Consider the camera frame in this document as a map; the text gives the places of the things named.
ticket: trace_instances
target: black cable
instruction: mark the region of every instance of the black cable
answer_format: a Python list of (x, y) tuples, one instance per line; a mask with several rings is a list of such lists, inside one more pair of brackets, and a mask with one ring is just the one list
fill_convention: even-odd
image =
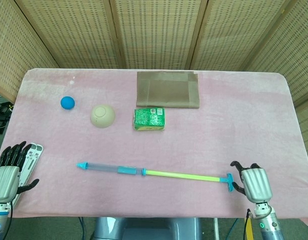
[(233, 229), (234, 229), (234, 227), (235, 227), (237, 221), (238, 221), (238, 218), (236, 218), (236, 220), (234, 221), (232, 227), (230, 228), (230, 230), (229, 230), (229, 232), (228, 232), (228, 234), (227, 234), (226, 240), (229, 240), (229, 236), (230, 236), (230, 234), (232, 233), (232, 231), (233, 231)]
[(249, 218), (249, 213), (250, 213), (250, 209), (247, 209), (247, 214), (246, 214), (246, 221), (245, 221), (245, 226), (244, 226), (244, 234), (243, 234), (243, 240), (245, 240), (245, 235), (246, 235), (246, 226), (247, 226), (247, 221)]
[(93, 234), (90, 236), (89, 240), (94, 240), (94, 236), (95, 236), (95, 231), (94, 231)]
[(86, 226), (85, 226), (85, 220), (84, 220), (84, 217), (82, 216), (82, 222), (83, 222), (83, 226), (84, 226), (84, 240), (86, 240)]
[(10, 225), (12, 224), (13, 212), (14, 212), (13, 201), (10, 202), (10, 206), (11, 206), (10, 221), (9, 221), (9, 225), (8, 225), (8, 228), (7, 228), (7, 231), (6, 231), (6, 233), (5, 233), (5, 236), (4, 236), (3, 240), (6, 239), (7, 234), (8, 234), (8, 232), (9, 232), (9, 229), (10, 229)]
[(80, 216), (78, 217), (80, 225), (82, 226), (82, 230), (83, 230), (83, 235), (82, 235), (82, 240), (85, 240), (85, 226), (84, 226), (84, 218), (80, 218)]
[(9, 101), (6, 101), (6, 102), (1, 102), (1, 103), (0, 103), (0, 105), (2, 105), (2, 104), (6, 104), (6, 103), (9, 103)]

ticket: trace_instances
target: table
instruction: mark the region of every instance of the table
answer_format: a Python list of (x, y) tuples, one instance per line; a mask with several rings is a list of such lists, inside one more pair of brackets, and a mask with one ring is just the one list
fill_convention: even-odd
[[(244, 217), (254, 208), (226, 184), (84, 171), (89, 161), (215, 177), (234, 160), (265, 168), (279, 218), (308, 224), (308, 158), (288, 85), (277, 73), (195, 71), (200, 108), (166, 109), (164, 131), (133, 130), (137, 70), (33, 69), (20, 88), (3, 147), (23, 140), (44, 146), (15, 217)], [(76, 106), (64, 110), (60, 100)], [(114, 124), (90, 123), (109, 104)]]

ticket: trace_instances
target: green package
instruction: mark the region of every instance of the green package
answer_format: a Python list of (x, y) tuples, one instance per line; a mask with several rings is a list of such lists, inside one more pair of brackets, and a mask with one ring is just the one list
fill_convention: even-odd
[(135, 109), (134, 127), (138, 131), (163, 130), (165, 127), (165, 109), (161, 107)]

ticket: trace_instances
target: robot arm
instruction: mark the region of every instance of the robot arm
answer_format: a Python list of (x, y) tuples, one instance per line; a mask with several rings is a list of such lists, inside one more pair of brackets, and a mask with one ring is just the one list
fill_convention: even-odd
[(230, 165), (237, 168), (244, 185), (244, 188), (242, 188), (233, 182), (234, 188), (255, 204), (254, 219), (259, 223), (263, 239), (284, 240), (275, 210), (268, 204), (272, 198), (272, 191), (266, 171), (257, 164), (245, 168), (239, 162), (233, 161)]
[(19, 179), (31, 144), (26, 142), (6, 148), (0, 157), (0, 240), (5, 239), (5, 227), (12, 208), (13, 199), (17, 194), (32, 189), (39, 182), (34, 180), (26, 186), (19, 186)]

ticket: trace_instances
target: blue ball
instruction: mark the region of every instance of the blue ball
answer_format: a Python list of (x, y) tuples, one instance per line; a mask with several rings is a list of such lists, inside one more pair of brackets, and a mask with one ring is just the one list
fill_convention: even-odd
[(64, 109), (70, 110), (75, 106), (75, 100), (71, 96), (65, 96), (60, 101), (60, 105)]

